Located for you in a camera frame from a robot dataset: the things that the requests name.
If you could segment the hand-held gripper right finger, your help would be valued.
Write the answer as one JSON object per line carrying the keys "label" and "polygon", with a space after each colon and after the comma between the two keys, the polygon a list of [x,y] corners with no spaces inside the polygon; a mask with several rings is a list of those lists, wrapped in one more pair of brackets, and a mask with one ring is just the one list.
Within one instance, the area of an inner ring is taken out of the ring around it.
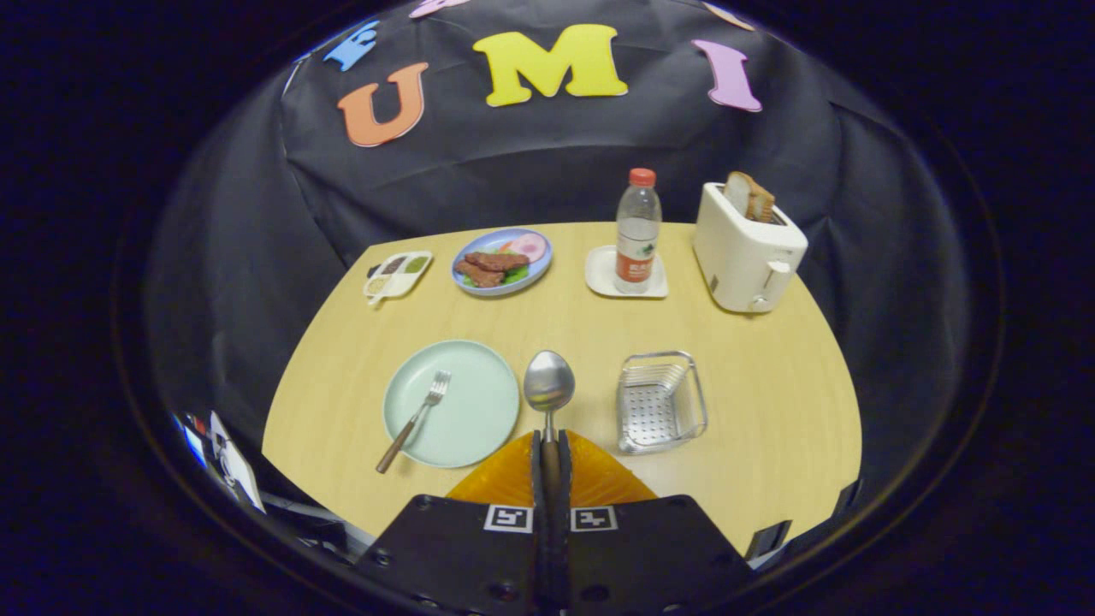
{"label": "hand-held gripper right finger", "polygon": [[758,573],[688,495],[572,505],[570,433],[552,444],[552,611],[562,615],[700,615]]}

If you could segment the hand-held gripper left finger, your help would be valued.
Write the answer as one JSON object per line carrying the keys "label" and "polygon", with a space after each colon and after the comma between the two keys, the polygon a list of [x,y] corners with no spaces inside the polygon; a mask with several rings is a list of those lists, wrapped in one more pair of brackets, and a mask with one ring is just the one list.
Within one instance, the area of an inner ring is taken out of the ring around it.
{"label": "hand-held gripper left finger", "polygon": [[525,441],[531,505],[415,495],[356,562],[356,573],[387,592],[399,613],[539,613],[548,530],[542,437],[535,430]]}

